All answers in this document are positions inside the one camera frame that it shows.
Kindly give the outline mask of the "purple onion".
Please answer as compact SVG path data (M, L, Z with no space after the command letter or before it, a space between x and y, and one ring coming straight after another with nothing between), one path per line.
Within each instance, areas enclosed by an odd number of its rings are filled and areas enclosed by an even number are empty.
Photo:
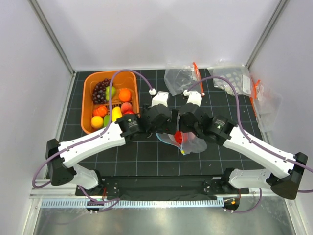
M198 144L199 139L196 135L194 135L193 133L188 133L188 142L190 144Z

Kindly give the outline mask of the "red apple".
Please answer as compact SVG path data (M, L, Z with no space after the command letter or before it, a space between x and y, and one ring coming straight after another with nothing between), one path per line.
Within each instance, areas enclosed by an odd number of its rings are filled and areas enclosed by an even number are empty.
M182 145L183 143L188 141L188 134L181 131L176 131L174 138L178 144Z

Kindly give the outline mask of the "clear blue-zip bag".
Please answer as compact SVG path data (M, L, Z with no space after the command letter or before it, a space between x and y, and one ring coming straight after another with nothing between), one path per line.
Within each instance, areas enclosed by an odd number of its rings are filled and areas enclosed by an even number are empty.
M177 147L182 155L188 155L190 153L201 153L207 149L206 142L200 138L198 138L199 139L198 144L190 144L187 141L180 145L175 141L174 135L165 133L163 134L156 133L156 136L161 142Z

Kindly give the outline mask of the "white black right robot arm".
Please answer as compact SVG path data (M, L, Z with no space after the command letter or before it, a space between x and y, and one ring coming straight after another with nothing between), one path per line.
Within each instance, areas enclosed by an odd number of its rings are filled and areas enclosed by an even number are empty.
M227 169L220 182L226 194L241 188L270 189L278 196L294 200L308 156L279 150L246 132L240 124L223 116L210 117L203 108L187 103L179 109L179 129L196 137L236 151L262 165L259 170Z

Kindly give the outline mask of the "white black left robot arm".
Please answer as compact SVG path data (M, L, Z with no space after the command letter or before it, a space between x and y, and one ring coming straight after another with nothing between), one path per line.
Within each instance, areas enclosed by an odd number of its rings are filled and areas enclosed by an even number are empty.
M176 109L162 104L153 107L145 105L140 114L124 114L116 122L89 135L67 142L49 140L46 160L50 183L53 186L73 183L93 196L100 195L104 189L100 173L80 166L82 160L98 152L148 138L154 133L173 135L177 119Z

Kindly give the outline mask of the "orange fruit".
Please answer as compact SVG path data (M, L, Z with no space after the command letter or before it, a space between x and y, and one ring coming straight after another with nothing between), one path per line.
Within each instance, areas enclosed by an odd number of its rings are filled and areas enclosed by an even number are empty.
M130 102L132 99L132 93L129 89L121 89L119 92L119 100L122 102Z

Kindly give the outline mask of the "orange plastic basket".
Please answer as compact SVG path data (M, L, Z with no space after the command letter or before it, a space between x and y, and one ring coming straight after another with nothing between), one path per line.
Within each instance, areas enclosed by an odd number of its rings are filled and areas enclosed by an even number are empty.
M116 73L115 70L96 72L86 78L83 88L83 101L82 101L82 114L81 114L81 127L86 134L95 132L96 130L91 126L91 118L93 117L93 110L99 105L94 104L92 101L92 91L98 82L103 81L105 78L111 80ZM113 81L113 86L116 88L116 95L112 98L112 107L121 106L122 101L119 100L119 92L121 89L129 89L132 93L130 103L133 106L135 113L139 112L138 90L136 76L132 72L122 72L116 76Z

